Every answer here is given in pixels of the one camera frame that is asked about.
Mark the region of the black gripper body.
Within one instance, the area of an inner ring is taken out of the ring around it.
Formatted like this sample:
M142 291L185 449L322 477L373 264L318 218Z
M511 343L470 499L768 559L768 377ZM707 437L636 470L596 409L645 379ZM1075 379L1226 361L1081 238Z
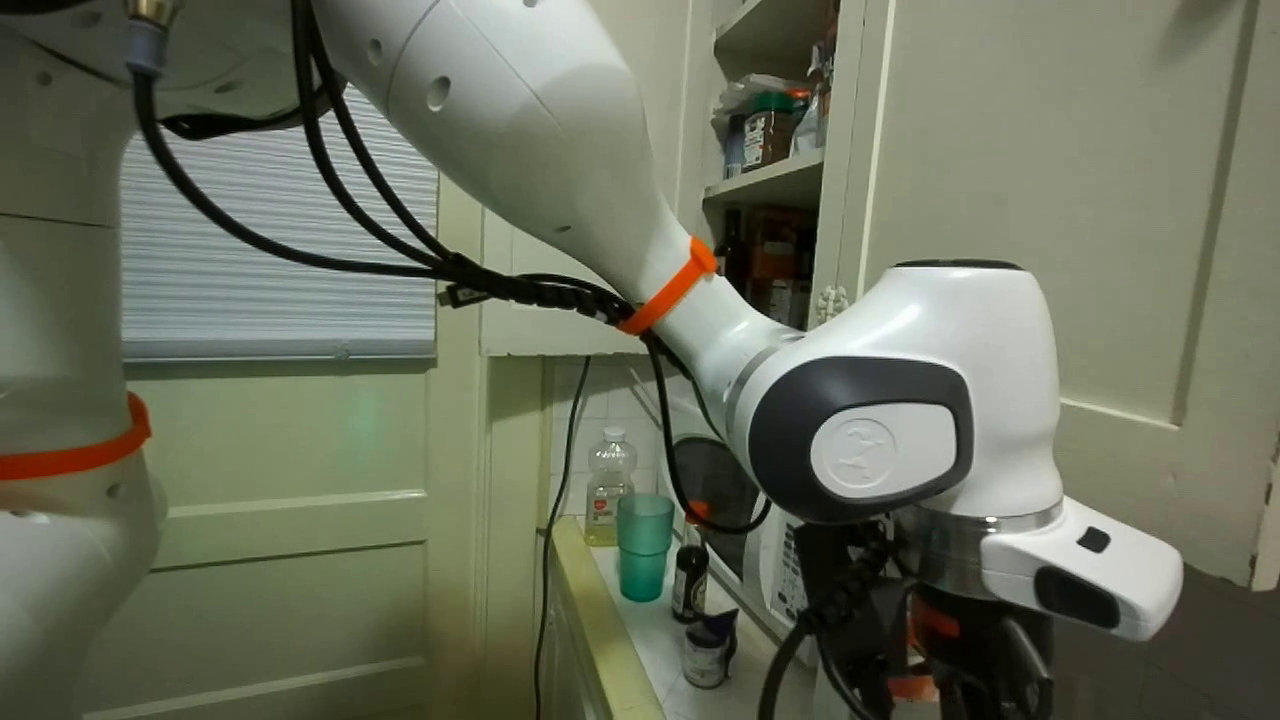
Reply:
M851 720L893 720L896 692L927 679L940 720L1051 720L1051 624L916 581L885 520L792 532L808 603L784 658L814 646L814 673Z

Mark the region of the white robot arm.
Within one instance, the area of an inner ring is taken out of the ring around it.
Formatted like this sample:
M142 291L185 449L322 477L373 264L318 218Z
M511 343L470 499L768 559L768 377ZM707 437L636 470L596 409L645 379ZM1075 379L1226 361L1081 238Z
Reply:
M77 717L83 657L161 536L123 385L123 153L295 124L345 93L566 258L411 253L406 276L664 343L784 512L1023 526L1058 509L1035 276L912 258L812 330L768 320L657 189L649 107L587 0L4 0L4 720Z

